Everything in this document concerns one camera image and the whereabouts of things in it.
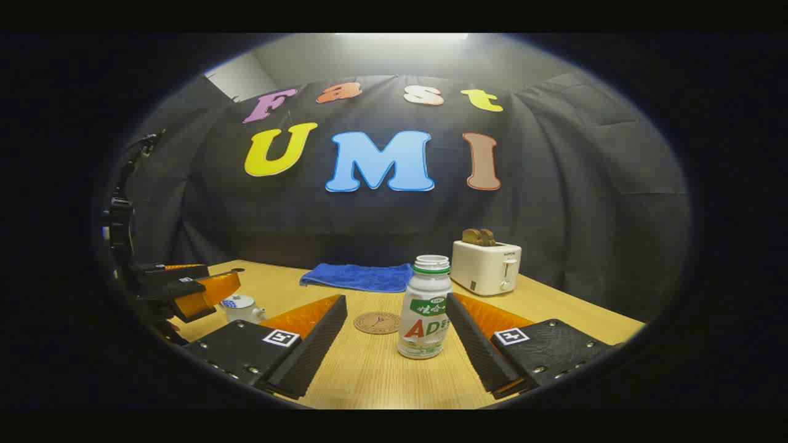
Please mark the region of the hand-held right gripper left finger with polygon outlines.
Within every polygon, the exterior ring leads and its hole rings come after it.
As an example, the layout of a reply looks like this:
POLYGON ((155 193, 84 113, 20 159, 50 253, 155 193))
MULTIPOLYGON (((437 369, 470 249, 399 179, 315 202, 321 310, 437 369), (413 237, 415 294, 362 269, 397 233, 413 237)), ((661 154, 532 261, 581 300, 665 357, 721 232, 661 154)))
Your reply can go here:
POLYGON ((299 400, 346 317, 345 295, 331 295, 267 321, 229 322, 184 348, 192 358, 231 380, 299 400))

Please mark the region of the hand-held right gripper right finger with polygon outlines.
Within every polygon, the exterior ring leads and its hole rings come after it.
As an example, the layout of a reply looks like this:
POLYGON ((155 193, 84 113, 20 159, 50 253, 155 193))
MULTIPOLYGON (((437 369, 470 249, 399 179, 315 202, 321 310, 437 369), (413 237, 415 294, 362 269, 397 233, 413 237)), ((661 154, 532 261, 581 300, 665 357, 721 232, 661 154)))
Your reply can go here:
POLYGON ((459 293, 448 295, 446 312, 496 400, 553 385, 616 350, 562 320, 533 322, 459 293))

